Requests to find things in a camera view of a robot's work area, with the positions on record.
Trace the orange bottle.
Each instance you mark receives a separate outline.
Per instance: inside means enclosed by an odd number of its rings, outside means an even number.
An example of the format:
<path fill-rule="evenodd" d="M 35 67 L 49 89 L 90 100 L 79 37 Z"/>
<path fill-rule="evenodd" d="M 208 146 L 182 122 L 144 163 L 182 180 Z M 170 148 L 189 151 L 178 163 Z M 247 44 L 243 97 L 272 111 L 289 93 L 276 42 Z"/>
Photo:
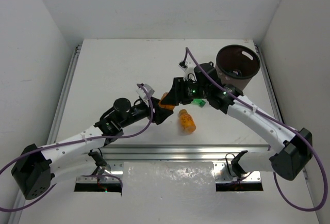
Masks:
<path fill-rule="evenodd" d="M 185 109 L 179 111 L 179 122 L 185 134 L 192 134 L 196 130 L 192 116 Z"/>
<path fill-rule="evenodd" d="M 158 106 L 159 106 L 160 108 L 163 108 L 163 109 L 174 110 L 175 106 L 173 106 L 173 105 L 164 105 L 164 104 L 161 103 L 161 101 L 162 101 L 167 95 L 168 95 L 167 92 L 165 92 L 165 93 L 162 95 L 160 101 L 158 102 Z"/>

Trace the orange bottle front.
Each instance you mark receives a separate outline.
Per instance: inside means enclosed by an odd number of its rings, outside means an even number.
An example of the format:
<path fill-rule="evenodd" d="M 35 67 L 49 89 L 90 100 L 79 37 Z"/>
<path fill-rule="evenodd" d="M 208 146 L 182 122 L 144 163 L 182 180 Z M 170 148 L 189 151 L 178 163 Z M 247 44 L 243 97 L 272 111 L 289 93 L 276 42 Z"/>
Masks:
<path fill-rule="evenodd" d="M 185 109 L 179 111 L 179 122 L 185 134 L 192 134 L 196 130 L 192 116 Z"/>

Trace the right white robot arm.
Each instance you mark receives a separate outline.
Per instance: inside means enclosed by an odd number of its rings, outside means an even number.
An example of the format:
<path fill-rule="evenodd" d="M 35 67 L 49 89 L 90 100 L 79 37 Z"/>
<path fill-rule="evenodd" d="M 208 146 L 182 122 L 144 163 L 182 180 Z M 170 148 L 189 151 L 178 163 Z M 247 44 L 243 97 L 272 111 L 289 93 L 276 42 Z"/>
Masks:
<path fill-rule="evenodd" d="M 233 85 L 221 85 L 212 62 L 194 68 L 184 66 L 186 75 L 173 79 L 162 105 L 178 106 L 194 99 L 205 99 L 209 105 L 249 127 L 271 149 L 267 152 L 242 151 L 230 162 L 230 171 L 240 177 L 252 171 L 270 171 L 292 181 L 312 159 L 312 134 L 284 127 L 259 109 L 241 90 Z"/>

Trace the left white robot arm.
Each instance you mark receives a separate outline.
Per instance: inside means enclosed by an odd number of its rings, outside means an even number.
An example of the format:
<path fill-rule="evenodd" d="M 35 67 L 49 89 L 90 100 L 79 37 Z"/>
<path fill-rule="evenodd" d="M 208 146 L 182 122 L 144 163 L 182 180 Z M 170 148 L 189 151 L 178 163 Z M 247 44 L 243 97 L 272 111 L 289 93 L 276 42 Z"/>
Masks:
<path fill-rule="evenodd" d="M 123 129 L 144 118 L 159 125 L 174 113 L 173 105 L 162 105 L 157 98 L 139 98 L 131 103 L 116 99 L 100 120 L 66 140 L 37 147 L 27 146 L 11 174 L 26 200 L 43 195 L 55 184 L 79 176 L 107 177 L 110 166 L 99 149 L 124 136 Z"/>

